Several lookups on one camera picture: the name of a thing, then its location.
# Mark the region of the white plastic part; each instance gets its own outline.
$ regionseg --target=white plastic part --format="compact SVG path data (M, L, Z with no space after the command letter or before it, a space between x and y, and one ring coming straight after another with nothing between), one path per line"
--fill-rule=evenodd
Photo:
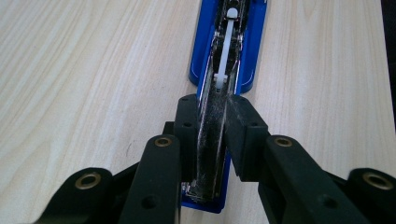
M227 11L227 30L225 32L225 37L224 37L224 43L223 43L223 49L221 52L221 58L220 58L220 65L219 65L219 71L215 74L216 79L216 89L221 90L224 82L227 80L228 76L225 75L225 67L227 65L227 60L228 60L228 52L230 51L230 43L231 43L231 37L233 35L233 20L238 17L238 10L236 8L232 7L228 9Z

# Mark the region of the light wood tabletop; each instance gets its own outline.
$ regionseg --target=light wood tabletop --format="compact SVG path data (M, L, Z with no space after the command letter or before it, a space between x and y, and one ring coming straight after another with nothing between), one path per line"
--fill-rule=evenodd
M173 120L200 1L0 2L0 223L30 223L74 172L116 174ZM270 133L324 169L396 176L380 1L269 1L253 89ZM221 214L182 223L267 223L256 183L232 168Z

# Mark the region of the wood grain surface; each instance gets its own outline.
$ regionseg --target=wood grain surface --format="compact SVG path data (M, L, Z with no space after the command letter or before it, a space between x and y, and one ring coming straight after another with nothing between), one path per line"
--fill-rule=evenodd
M269 1L252 91L271 133L325 170L396 176L380 1ZM140 160L173 120L188 81L200 1L0 2L0 223L29 223L74 172ZM219 215L182 223L267 223L257 184L233 168Z

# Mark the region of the wooden table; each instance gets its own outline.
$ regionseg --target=wooden table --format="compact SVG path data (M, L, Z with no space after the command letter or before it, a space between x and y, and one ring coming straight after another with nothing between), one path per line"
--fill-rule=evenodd
M35 221L74 172L140 160L173 120L188 81L200 1L0 2L0 223ZM379 1L269 1L255 105L320 166L396 176ZM232 169L220 215L182 223L266 223L257 184Z

